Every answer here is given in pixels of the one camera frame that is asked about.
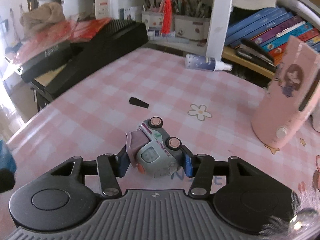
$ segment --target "toy car wheel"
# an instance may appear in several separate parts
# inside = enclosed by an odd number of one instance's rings
[[[150,120],[149,120],[149,126],[151,128],[161,128],[163,125],[163,121],[160,117],[152,117]]]
[[[177,137],[169,137],[166,140],[165,144],[170,150],[173,150],[173,151],[180,150],[180,147],[182,145],[180,139],[178,139]]]

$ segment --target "white spray cap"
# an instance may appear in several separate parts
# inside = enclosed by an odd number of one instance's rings
[[[222,61],[218,61],[216,60],[216,66],[214,68],[214,70],[227,70],[227,71],[231,71],[232,70],[232,65],[224,63]]]

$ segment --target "flower print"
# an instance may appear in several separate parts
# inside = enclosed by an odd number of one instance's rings
[[[195,104],[191,104],[191,110],[188,111],[188,115],[196,116],[199,121],[204,121],[206,117],[211,118],[212,115],[207,112],[207,107],[205,105],[197,106]]]

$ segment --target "pen holder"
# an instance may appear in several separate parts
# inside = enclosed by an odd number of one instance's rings
[[[172,15],[171,30],[174,30],[174,17]],[[142,22],[145,23],[148,31],[149,27],[162,28],[163,13],[155,13],[151,11],[142,12]]]
[[[174,25],[177,37],[200,41],[208,38],[210,19],[176,15]]]

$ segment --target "cartoon girl print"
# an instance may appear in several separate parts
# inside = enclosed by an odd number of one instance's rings
[[[280,62],[280,63],[277,65],[277,70],[276,70],[275,76],[274,76],[275,81],[278,81],[280,72],[281,72],[281,70],[282,70],[282,68],[283,68],[283,65],[284,65],[283,62]]]
[[[297,64],[291,64],[284,74],[285,85],[281,86],[282,93],[286,97],[292,98],[292,92],[294,90],[298,91],[301,87],[303,81],[303,71],[302,68]]]

